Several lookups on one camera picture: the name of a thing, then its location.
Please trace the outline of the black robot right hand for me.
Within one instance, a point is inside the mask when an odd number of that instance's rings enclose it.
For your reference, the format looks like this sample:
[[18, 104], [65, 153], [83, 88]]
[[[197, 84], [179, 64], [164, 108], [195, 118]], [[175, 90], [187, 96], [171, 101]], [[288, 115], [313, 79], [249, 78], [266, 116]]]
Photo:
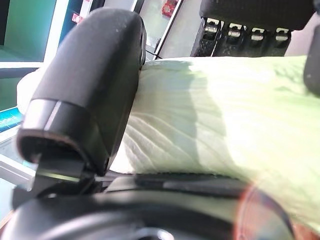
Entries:
[[203, 0], [191, 57], [284, 57], [318, 0]]

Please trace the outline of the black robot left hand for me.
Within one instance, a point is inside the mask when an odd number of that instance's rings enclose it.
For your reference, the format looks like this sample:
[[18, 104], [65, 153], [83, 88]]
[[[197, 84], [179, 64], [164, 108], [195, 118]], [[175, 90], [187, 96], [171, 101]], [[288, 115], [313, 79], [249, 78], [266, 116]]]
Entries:
[[293, 240], [270, 196], [224, 175], [110, 166], [145, 65], [138, 13], [100, 8], [63, 40], [15, 137], [38, 165], [12, 193], [4, 240]]

